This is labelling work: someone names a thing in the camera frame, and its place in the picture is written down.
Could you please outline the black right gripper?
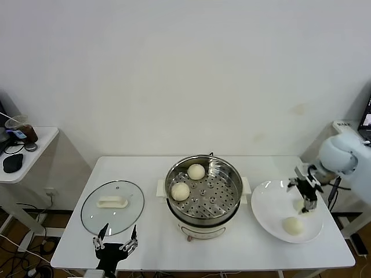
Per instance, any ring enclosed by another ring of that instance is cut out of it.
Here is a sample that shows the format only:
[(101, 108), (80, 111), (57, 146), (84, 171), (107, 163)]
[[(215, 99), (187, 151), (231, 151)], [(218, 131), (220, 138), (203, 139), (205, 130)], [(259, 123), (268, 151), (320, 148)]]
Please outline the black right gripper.
[(289, 192), (295, 186), (298, 186), (298, 190), (303, 197), (303, 208), (301, 209), (302, 214), (307, 214), (314, 211), (317, 207), (317, 194), (316, 186), (317, 181), (311, 175), (302, 176), (299, 178), (290, 178), (287, 185), (287, 192)]

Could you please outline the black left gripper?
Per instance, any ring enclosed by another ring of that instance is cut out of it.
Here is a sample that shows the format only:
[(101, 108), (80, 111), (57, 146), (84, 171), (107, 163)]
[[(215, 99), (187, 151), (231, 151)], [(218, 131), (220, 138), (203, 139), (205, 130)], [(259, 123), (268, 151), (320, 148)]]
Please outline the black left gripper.
[(125, 244), (103, 243), (109, 223), (99, 231), (97, 237), (93, 238), (93, 245), (96, 249), (95, 255), (99, 260), (98, 270), (116, 270), (120, 261), (127, 259), (128, 253), (134, 252), (138, 246), (136, 225), (132, 230), (130, 240)]

